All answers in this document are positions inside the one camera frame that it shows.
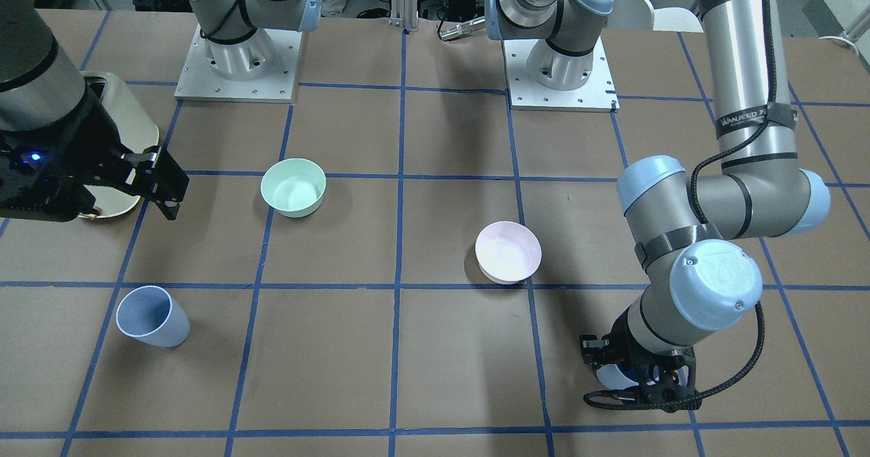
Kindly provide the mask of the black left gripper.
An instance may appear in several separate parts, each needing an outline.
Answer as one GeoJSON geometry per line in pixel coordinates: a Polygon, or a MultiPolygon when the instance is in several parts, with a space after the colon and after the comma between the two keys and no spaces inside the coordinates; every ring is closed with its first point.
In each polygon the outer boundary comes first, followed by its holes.
{"type": "Polygon", "coordinates": [[[659,409],[668,413],[699,409],[693,348],[676,348],[664,355],[643,348],[630,333],[628,314],[620,315],[611,333],[602,339],[593,334],[579,339],[586,365],[614,368],[629,379],[627,388],[585,393],[583,401],[590,407],[613,411],[659,409]]]}

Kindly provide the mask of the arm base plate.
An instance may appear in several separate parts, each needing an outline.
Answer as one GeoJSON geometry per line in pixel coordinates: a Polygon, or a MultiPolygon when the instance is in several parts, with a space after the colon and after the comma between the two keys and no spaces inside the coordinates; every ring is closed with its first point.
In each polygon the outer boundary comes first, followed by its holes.
{"type": "Polygon", "coordinates": [[[174,97],[218,103],[293,103],[304,35],[259,29],[233,45],[194,32],[174,97]]]}
{"type": "Polygon", "coordinates": [[[605,47],[556,53],[543,39],[503,41],[510,106],[517,110],[612,112],[621,108],[605,47]]]}

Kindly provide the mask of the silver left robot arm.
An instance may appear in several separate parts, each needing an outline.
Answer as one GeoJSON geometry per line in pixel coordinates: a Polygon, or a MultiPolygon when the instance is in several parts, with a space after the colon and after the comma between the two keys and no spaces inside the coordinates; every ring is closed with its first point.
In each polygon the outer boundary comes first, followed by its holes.
{"type": "Polygon", "coordinates": [[[708,42],[720,152],[691,174],[659,154],[619,176],[619,205],[650,283],[611,332],[580,339],[604,386],[584,402],[599,409],[697,409],[743,379],[765,341],[763,280],[734,240],[814,230],[829,214],[823,179],[798,162],[777,0],[696,0],[693,13],[708,42]],[[757,339],[749,361],[698,391],[694,346],[750,309],[757,339]]]}

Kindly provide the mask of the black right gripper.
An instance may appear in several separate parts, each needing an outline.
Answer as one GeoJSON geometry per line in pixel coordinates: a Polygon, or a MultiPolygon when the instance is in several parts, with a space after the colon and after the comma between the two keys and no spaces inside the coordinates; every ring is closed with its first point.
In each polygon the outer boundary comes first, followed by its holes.
{"type": "Polygon", "coordinates": [[[68,222],[101,212],[88,186],[115,188],[177,219],[190,178],[162,146],[134,153],[93,92],[35,131],[2,131],[2,216],[68,222]]]}

